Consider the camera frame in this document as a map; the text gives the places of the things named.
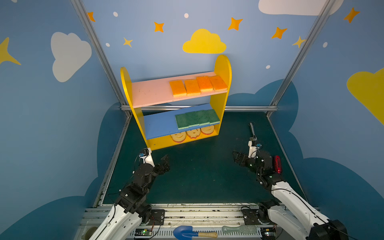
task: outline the toy shelf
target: toy shelf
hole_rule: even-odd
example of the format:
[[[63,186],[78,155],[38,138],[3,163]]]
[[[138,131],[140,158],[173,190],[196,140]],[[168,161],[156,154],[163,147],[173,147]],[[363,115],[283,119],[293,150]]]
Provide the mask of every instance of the toy shelf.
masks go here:
[[[196,141],[207,137],[217,136],[220,131],[220,126],[223,119],[225,105],[227,103],[229,89],[232,81],[232,69],[228,58],[225,55],[219,55],[216,59],[215,69],[213,72],[198,73],[184,76],[177,76],[172,78],[162,78],[155,80],[148,80],[142,82],[132,83],[128,71],[125,67],[120,69],[121,81],[123,84],[124,92],[127,97],[129,106],[137,125],[139,126],[140,132],[144,138],[147,147],[151,150],[161,149],[170,147],[178,144]],[[223,81],[227,84],[228,89],[220,92],[207,92],[201,93],[198,96],[174,98],[170,81],[173,80],[187,80],[195,79],[198,76],[220,76]],[[194,107],[188,107],[163,113],[151,114],[144,116],[141,107],[151,106],[160,103],[169,103],[174,101],[180,101],[184,99],[198,98],[203,96],[210,96],[210,103],[203,104]],[[191,139],[188,135],[183,142],[174,142],[171,138],[171,134],[185,132],[201,127],[211,126],[209,124],[204,126],[195,126],[187,129],[179,130],[177,128],[175,115],[188,113],[199,110],[214,109],[217,116],[220,119],[220,123],[214,125],[214,132],[210,135],[200,134],[195,139]]]
[[[214,94],[226,93],[227,91],[210,91],[201,93],[198,96],[185,96],[180,98],[174,98],[172,90],[169,86],[169,82],[173,80],[196,79],[199,76],[216,76],[215,72],[197,73],[191,75],[184,75],[171,78],[161,78],[155,80],[141,81],[132,83],[132,98],[133,108],[141,108],[151,105],[157,105],[161,103],[170,103],[185,99],[199,98],[204,96],[210,96]]]
[[[175,115],[188,113],[193,111],[200,110],[209,110],[212,109],[211,104],[203,104],[188,108],[182,108],[178,110],[156,113],[144,116],[144,124],[145,124],[145,136],[147,139],[153,139],[157,137],[164,137],[171,134],[185,132],[193,129],[198,129],[201,127],[212,126],[212,124],[206,124],[203,126],[194,126],[185,129],[178,129]]]

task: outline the wooden handle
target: wooden handle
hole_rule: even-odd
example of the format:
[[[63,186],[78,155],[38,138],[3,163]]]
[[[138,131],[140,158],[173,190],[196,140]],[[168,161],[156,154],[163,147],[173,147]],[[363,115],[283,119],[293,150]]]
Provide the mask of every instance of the wooden handle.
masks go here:
[[[213,238],[217,238],[217,232],[199,232],[199,237],[213,237]]]

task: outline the orange sponge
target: orange sponge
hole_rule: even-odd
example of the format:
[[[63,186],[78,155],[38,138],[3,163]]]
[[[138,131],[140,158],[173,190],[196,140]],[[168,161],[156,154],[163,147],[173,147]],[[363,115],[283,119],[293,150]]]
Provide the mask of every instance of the orange sponge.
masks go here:
[[[228,86],[225,84],[225,82],[220,76],[209,77],[209,79],[211,80],[215,92],[224,91],[228,89]]]
[[[199,84],[200,91],[209,92],[214,90],[211,84],[211,81],[209,80],[209,77],[207,76],[196,77],[196,80],[197,80],[197,83]]]
[[[197,96],[200,95],[199,84],[196,79],[185,80],[185,88],[187,89],[187,96]]]
[[[187,95],[187,91],[185,90],[183,81],[181,80],[170,81],[169,85],[172,89],[174,98],[184,97]]]

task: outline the green brush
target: green brush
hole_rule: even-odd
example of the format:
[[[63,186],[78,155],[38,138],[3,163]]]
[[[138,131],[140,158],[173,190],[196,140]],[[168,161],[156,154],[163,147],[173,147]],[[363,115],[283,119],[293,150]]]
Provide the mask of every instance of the green brush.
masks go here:
[[[227,227],[223,226],[222,229],[224,234],[231,232],[240,232],[242,234],[257,234],[257,227],[255,225],[242,225],[240,227]]]

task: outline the blue shovel blade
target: blue shovel blade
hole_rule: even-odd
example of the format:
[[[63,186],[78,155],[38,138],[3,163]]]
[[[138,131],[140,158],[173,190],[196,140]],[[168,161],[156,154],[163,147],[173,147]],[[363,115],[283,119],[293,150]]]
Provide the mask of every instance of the blue shovel blade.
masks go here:
[[[192,226],[179,226],[173,230],[173,235],[178,240],[191,240],[192,237],[198,237],[199,233],[192,231]]]

